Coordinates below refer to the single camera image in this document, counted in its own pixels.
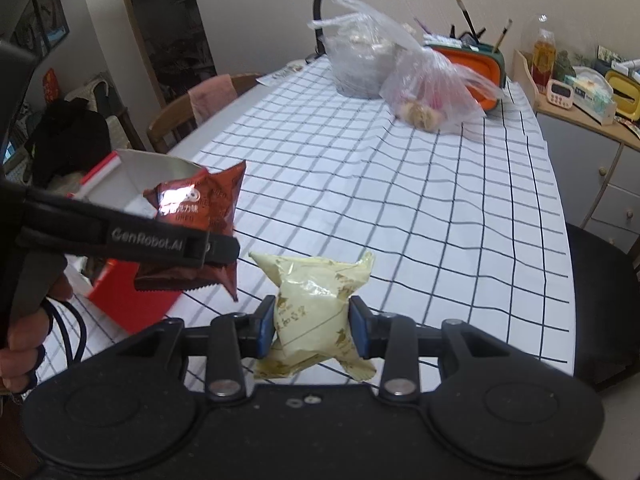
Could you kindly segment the person left hand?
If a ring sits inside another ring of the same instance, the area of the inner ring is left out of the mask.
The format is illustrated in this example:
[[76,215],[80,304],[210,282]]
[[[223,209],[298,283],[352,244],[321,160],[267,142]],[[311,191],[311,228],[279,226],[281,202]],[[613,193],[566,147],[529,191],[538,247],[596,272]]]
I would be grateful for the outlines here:
[[22,394],[35,387],[36,370],[44,360],[43,344],[52,332],[52,307],[40,306],[33,314],[11,324],[8,345],[1,350],[2,387]]

